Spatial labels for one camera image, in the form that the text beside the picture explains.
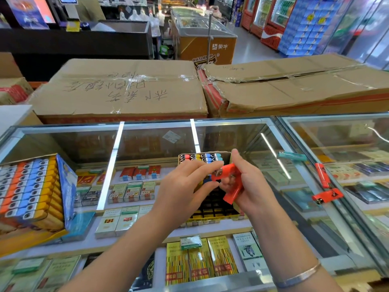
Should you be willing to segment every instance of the floor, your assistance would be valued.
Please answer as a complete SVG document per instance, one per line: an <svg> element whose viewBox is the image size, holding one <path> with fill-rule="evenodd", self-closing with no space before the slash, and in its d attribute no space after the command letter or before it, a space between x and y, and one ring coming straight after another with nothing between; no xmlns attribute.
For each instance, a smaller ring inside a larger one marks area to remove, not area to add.
<svg viewBox="0 0 389 292"><path fill-rule="evenodd" d="M281 58L273 49L262 44L258 37L242 27L235 28L238 35L232 64Z"/></svg>

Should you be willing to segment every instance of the yellow sign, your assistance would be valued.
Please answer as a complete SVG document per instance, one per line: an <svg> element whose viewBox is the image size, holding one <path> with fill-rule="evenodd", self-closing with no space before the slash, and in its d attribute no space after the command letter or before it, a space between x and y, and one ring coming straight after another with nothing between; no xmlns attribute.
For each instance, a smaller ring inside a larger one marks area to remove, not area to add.
<svg viewBox="0 0 389 292"><path fill-rule="evenodd" d="M309 14L309 15L307 16L307 20L308 20L308 21L312 21L312 19L314 19L314 17L315 17L314 14Z"/></svg>
<svg viewBox="0 0 389 292"><path fill-rule="evenodd" d="M322 24L322 23L324 23L324 22L326 22L326 18L325 18L325 17L322 17L322 18L320 18L320 19L318 20L318 24Z"/></svg>
<svg viewBox="0 0 389 292"><path fill-rule="evenodd" d="M80 21L68 21L66 31L80 31Z"/></svg>

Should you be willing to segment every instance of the red lighter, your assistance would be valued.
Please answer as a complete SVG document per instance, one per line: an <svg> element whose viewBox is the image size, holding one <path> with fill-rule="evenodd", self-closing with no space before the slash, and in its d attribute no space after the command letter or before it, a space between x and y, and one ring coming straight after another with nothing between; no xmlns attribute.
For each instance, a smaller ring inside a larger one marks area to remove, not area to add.
<svg viewBox="0 0 389 292"><path fill-rule="evenodd" d="M329 176L326 172L326 169L324 168L323 164L316 163L315 168L318 174L318 177L320 179L321 185L323 188L328 189L327 191L323 191L321 193L318 193L317 195L312 196L312 200L316 204L323 204L328 203L333 200L339 199L343 197L343 194L340 190L337 188L332 188L330 183L331 180L329 179Z"/></svg>
<svg viewBox="0 0 389 292"><path fill-rule="evenodd" d="M216 181L222 178L230 177L231 175L235 177L235 184L232 187L231 191L226 193L223 200L226 201L228 204L232 205L232 203L243 188L241 172L235 166L235 164L224 165L220 169L214 171L211 174L211 179L212 181Z"/></svg>

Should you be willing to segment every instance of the silver bracelet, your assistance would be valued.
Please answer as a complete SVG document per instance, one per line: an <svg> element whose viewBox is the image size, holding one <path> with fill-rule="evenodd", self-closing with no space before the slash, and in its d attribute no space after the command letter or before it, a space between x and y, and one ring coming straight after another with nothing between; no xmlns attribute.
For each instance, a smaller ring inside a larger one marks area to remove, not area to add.
<svg viewBox="0 0 389 292"><path fill-rule="evenodd" d="M321 263L319 261L318 264L315 265L313 268L311 268L311 269L309 269L309 270L307 270L307 271L305 271L297 276L294 276L293 278L287 279L285 281L274 282L274 284L277 288L288 288L288 287L297 285L297 284L309 279L312 275L314 275L319 270L320 266L321 266Z"/></svg>

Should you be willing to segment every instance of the forearm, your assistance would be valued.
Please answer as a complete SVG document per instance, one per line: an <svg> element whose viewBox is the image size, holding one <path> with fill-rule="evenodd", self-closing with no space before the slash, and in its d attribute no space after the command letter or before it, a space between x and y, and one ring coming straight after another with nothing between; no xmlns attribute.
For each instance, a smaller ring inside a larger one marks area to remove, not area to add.
<svg viewBox="0 0 389 292"><path fill-rule="evenodd" d="M148 213L60 292L78 291L81 287L84 292L128 291L143 264L169 233L162 221Z"/></svg>
<svg viewBox="0 0 389 292"><path fill-rule="evenodd" d="M278 203L250 216L261 251L273 280L285 281L317 264L312 250L301 233ZM342 291L328 272L321 267L308 280L287 288L287 292Z"/></svg>

